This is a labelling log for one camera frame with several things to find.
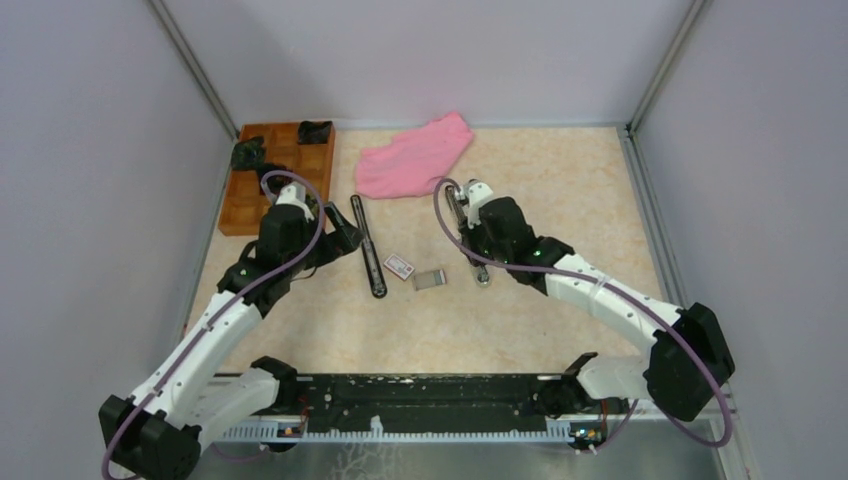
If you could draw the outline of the beige and black stapler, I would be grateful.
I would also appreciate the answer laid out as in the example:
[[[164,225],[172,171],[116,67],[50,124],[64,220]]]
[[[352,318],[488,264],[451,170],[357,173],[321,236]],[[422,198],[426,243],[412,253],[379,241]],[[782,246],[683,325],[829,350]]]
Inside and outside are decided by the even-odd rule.
[[[469,235],[470,229],[468,228],[467,216],[463,208],[463,204],[460,201],[457,188],[452,185],[446,186],[444,196],[456,221],[457,230],[460,235],[460,242],[465,249],[471,250],[471,238]],[[470,264],[475,283],[479,287],[488,287],[491,283],[491,278],[486,265],[471,256],[466,256],[466,258]]]

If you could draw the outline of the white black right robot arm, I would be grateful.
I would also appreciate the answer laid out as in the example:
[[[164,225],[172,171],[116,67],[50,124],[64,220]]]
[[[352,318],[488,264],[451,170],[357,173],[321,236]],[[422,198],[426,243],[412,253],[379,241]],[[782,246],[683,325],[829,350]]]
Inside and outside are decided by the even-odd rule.
[[[563,385],[572,410],[588,412],[607,398],[648,399],[689,422],[734,373],[717,317],[705,305],[676,306],[615,280],[571,246],[537,235],[511,197],[459,193],[451,206],[474,262],[499,264],[518,283],[584,310],[636,348],[625,357],[581,356]]]

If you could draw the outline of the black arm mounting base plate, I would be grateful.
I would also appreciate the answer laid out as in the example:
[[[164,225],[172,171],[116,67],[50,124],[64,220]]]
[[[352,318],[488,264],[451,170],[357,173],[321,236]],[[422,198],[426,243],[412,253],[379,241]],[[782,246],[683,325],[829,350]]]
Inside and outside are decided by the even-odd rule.
[[[377,417],[390,433],[541,431],[546,419],[624,414],[623,399],[594,400],[563,374],[304,374],[287,400],[263,408],[320,433],[365,431]]]

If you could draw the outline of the red white staple box sleeve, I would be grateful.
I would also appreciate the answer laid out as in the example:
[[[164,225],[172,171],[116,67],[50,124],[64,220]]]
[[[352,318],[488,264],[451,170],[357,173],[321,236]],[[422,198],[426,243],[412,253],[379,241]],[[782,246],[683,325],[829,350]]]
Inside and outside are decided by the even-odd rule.
[[[402,281],[407,281],[415,272],[415,267],[397,254],[389,255],[383,265]]]

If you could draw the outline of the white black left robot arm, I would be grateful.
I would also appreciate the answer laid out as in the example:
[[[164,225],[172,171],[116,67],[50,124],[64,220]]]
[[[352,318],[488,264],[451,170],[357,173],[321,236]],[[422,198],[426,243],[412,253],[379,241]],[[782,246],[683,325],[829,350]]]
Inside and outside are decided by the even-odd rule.
[[[163,364],[125,398],[112,395],[98,417],[110,466],[133,478],[185,479],[226,430],[271,409],[300,411],[297,370],[264,356],[229,386],[204,395],[223,361],[286,295],[297,275],[357,250],[363,233],[333,203],[318,215],[281,204],[264,215],[260,233],[218,282],[207,309]]]

